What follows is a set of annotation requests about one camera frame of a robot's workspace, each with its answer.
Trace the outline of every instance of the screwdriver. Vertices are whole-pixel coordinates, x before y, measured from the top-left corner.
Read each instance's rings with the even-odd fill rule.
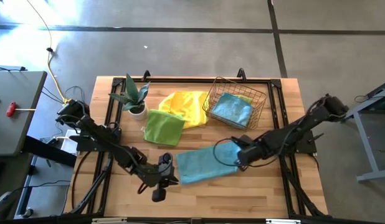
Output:
[[[35,111],[36,109],[17,109],[17,104],[15,101],[13,101],[10,103],[10,105],[7,108],[6,116],[11,117],[16,112],[16,110],[18,110],[18,111]]]

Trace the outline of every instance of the black table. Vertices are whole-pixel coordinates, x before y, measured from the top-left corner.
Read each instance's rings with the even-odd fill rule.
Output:
[[[13,101],[17,108],[36,108],[46,76],[46,72],[0,72],[0,163],[4,165],[0,173],[0,196],[24,186],[33,154],[71,167],[75,164],[76,156],[27,136],[33,111],[16,111],[10,118],[6,116]],[[16,207],[15,204],[8,218],[14,216]]]

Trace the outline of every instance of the plant leaf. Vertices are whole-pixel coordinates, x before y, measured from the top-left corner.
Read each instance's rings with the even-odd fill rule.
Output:
[[[129,74],[126,74],[126,91],[128,93],[129,99],[137,103],[138,101],[138,90],[135,81],[130,77]]]
[[[136,104],[134,104],[134,103],[132,103],[132,102],[128,102],[127,104],[125,104],[125,105],[123,106],[122,110],[128,111],[128,110],[130,110],[130,109],[132,109],[132,108],[136,108],[136,107],[138,107],[138,106],[139,106],[139,105],[136,105]]]
[[[122,103],[124,105],[127,104],[130,101],[130,99],[127,96],[121,96],[121,95],[118,95],[116,93],[110,93],[109,95],[110,95],[111,98],[113,98],[114,100],[119,101],[120,103]]]
[[[150,85],[150,82],[147,83],[147,85],[140,88],[140,91],[138,92],[138,101],[137,103],[141,103],[148,94],[148,87]]]

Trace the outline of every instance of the black cable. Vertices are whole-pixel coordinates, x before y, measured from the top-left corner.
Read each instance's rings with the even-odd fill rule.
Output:
[[[363,103],[363,102],[365,102],[365,101],[367,101],[367,100],[370,100],[370,99],[373,99],[373,98],[385,98],[385,96],[373,96],[373,97],[370,97],[370,98],[368,98],[367,100],[364,100],[364,101],[357,101],[357,98],[359,98],[359,97],[365,98],[366,96],[358,95],[358,96],[356,96],[356,97],[354,98],[354,102],[356,102],[356,103]]]
[[[80,90],[80,99],[82,100],[82,102],[85,102],[85,93],[83,92],[82,88],[80,86],[72,86],[72,87],[69,87],[65,93],[64,93],[64,96],[65,98],[67,97],[67,92],[71,89],[76,89],[78,88]]]
[[[317,164],[317,169],[320,170],[320,166],[318,165],[318,161],[316,159],[316,157],[313,155],[313,154],[310,154],[312,156],[312,158],[315,160],[316,164]]]
[[[6,69],[6,68],[0,67],[0,71],[1,71],[1,70],[5,70],[5,71],[7,71],[7,72],[11,72],[11,71],[18,71],[18,72],[21,72],[21,71],[22,71],[21,69]]]
[[[42,186],[44,186],[44,185],[46,185],[46,184],[56,184],[56,183],[58,183],[58,182],[70,182],[70,180],[57,180],[57,181],[55,181],[55,182],[46,182],[46,183],[44,183],[44,184],[35,185],[35,186],[19,187],[19,188],[13,190],[12,192],[10,192],[10,193],[8,194],[8,196],[11,195],[12,193],[16,192],[17,190],[22,190],[22,189],[25,189],[25,188],[28,188],[28,187],[42,187]]]
[[[74,175],[74,180],[72,181],[72,189],[70,191],[70,201],[71,201],[71,206],[72,206],[72,209],[75,208],[75,203],[74,203],[74,193],[75,193],[75,181],[76,181],[76,177],[78,176],[78,173],[79,173],[79,170],[80,170],[80,167],[82,165],[82,163],[84,162],[84,160],[87,158],[87,156],[91,153],[91,151],[88,151],[86,152],[86,154],[82,157],[82,159],[80,160],[79,162],[79,165],[78,167],[76,168],[76,171],[75,171],[75,175]]]
[[[46,88],[46,87],[44,87],[43,86],[43,88],[45,89],[45,90],[47,90],[54,98],[56,98],[57,100],[59,100],[61,103],[62,103],[62,100],[60,99],[60,98],[58,98],[58,96],[56,96],[54,93],[52,93],[48,88]]]
[[[63,214],[63,212],[65,210],[65,205],[67,204],[68,191],[69,191],[69,186],[67,187],[67,192],[65,193],[64,206],[62,207],[61,214]]]
[[[56,101],[56,102],[58,102],[58,103],[62,104],[62,102],[61,102],[61,101],[59,101],[59,100],[56,100],[55,98],[53,98],[53,97],[49,96],[47,93],[45,93],[45,92],[43,92],[43,91],[42,91],[42,93],[43,93],[44,95],[46,95],[48,98],[50,98],[51,100],[54,100],[54,101]]]
[[[84,121],[82,121],[80,118],[78,118],[78,117],[76,117],[76,116],[73,116],[73,115],[69,115],[69,114],[63,114],[63,115],[59,116],[58,119],[62,119],[62,118],[64,118],[64,117],[77,119],[78,121],[80,121],[80,122],[82,122],[82,123],[84,122]],[[76,123],[74,123],[74,122],[69,122],[69,121],[68,121],[68,122],[62,121],[62,122],[63,122],[64,124],[72,123],[74,126],[77,126]],[[136,168],[137,168],[138,170],[142,171],[142,172],[145,173],[145,174],[148,174],[148,175],[150,175],[150,174],[162,174],[163,172],[167,171],[167,170],[172,166],[173,155],[170,154],[170,153],[168,153],[169,156],[170,156],[170,158],[171,158],[171,160],[170,160],[168,166],[166,166],[166,167],[164,168],[164,170],[158,171],[158,172],[148,172],[148,171],[144,170],[144,168],[142,168],[142,166],[136,161],[136,159],[133,157],[133,155],[132,155],[129,151],[127,151],[126,149],[124,149],[122,146],[119,146],[119,145],[117,145],[117,144],[115,144],[115,143],[112,143],[112,142],[110,142],[110,141],[107,141],[107,143],[109,143],[110,145],[112,145],[112,146],[114,146],[114,147],[117,147],[117,148],[121,149],[122,151],[125,151],[125,152],[130,156],[131,161],[136,165]]]
[[[215,157],[215,160],[216,160],[218,163],[223,164],[223,165],[225,165],[225,166],[231,166],[231,167],[246,166],[246,165],[242,165],[242,164],[226,164],[226,163],[220,161],[219,158],[217,158],[217,156],[216,156],[216,146],[217,146],[220,142],[226,141],[226,140],[231,140],[231,138],[221,139],[221,140],[219,140],[219,141],[213,146],[212,154],[213,154],[213,157]]]
[[[137,194],[141,194],[147,189],[148,185],[141,183],[141,185],[138,187]]]
[[[117,129],[119,129],[120,125],[117,122],[111,122],[108,125],[111,125],[111,124],[114,124],[113,131],[112,131],[112,133],[114,133],[115,131],[117,131]]]
[[[64,135],[64,132],[62,131],[62,129],[60,129],[59,124],[60,124],[60,123],[57,122],[57,123],[55,124],[55,127],[56,127],[58,130],[60,130],[60,132],[51,135],[52,138],[53,138],[54,136],[58,135],[58,134],[61,134],[62,136]]]

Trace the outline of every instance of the succulent plant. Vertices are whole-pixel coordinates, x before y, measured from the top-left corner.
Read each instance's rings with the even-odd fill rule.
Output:
[[[110,93],[109,95],[114,100],[123,104],[122,110],[130,110],[132,113],[138,113],[139,110],[143,111],[144,109],[144,99],[148,94],[149,85],[150,83],[141,87],[140,91],[138,91],[136,83],[129,74],[126,74],[126,92],[122,92],[120,95],[116,93]]]

